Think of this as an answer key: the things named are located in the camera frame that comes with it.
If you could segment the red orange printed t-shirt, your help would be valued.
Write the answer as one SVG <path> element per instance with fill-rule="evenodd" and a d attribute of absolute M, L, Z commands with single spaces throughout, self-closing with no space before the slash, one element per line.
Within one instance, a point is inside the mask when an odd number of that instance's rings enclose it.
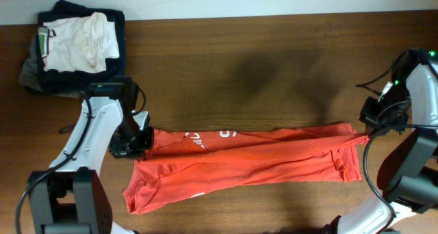
<path fill-rule="evenodd" d="M 274 131 L 154 131 L 123 193 L 140 215 L 170 203 L 243 185 L 361 180 L 357 146 L 368 142 L 349 123 Z"/>

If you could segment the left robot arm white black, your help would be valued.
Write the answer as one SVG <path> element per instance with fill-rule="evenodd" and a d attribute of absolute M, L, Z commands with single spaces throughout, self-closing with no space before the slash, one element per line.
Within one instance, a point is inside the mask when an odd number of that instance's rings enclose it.
<path fill-rule="evenodd" d="M 136 109 L 144 92 L 129 79 L 92 83 L 81 92 L 81 114 L 66 146 L 45 171 L 29 176 L 15 212 L 29 200 L 36 233 L 128 233 L 116 224 L 100 181 L 106 153 L 142 159 L 153 146 L 149 113 Z"/>

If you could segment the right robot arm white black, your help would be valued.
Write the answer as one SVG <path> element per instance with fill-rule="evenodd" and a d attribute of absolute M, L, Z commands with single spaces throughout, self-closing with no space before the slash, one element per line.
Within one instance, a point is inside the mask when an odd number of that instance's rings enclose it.
<path fill-rule="evenodd" d="M 407 49 L 384 74 L 390 81 L 366 99 L 359 117 L 369 133 L 363 173 L 373 194 L 322 233 L 393 233 L 395 223 L 437 208 L 437 171 L 426 165 L 437 158 L 437 52 Z M 411 133 L 383 161 L 373 184 L 368 174 L 373 141 L 407 129 Z"/>

